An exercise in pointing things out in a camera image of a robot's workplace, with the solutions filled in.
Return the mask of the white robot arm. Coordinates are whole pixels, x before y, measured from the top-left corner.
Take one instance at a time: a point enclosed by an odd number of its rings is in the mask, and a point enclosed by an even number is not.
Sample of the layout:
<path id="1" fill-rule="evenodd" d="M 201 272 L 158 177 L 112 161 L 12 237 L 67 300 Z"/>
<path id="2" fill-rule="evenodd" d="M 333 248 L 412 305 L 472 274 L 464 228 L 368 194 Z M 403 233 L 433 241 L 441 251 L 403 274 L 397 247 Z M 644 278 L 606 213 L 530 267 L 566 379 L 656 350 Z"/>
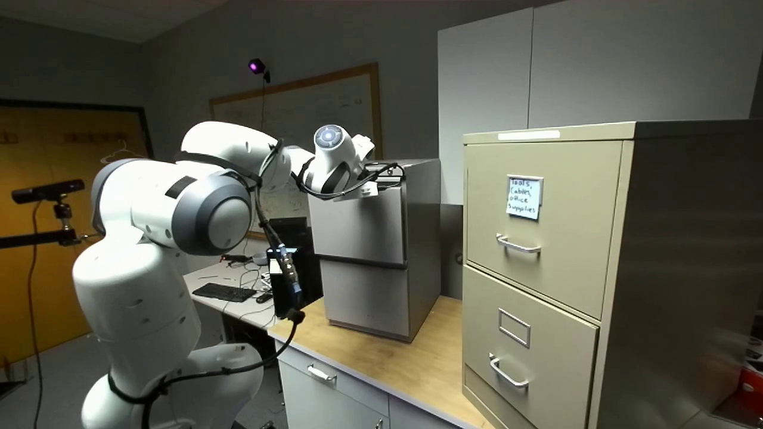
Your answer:
<path id="1" fill-rule="evenodd" d="M 249 344 L 198 344 L 180 261 L 223 256 L 265 219 L 260 187 L 273 163 L 284 161 L 309 197 L 356 199 L 373 188 L 373 150 L 338 124 L 321 126 L 303 150 L 242 124 L 201 121 L 172 163 L 106 164 L 91 191 L 100 241 L 73 267 L 111 362 L 85 398 L 85 429 L 230 429 L 259 394 L 265 361 Z"/>

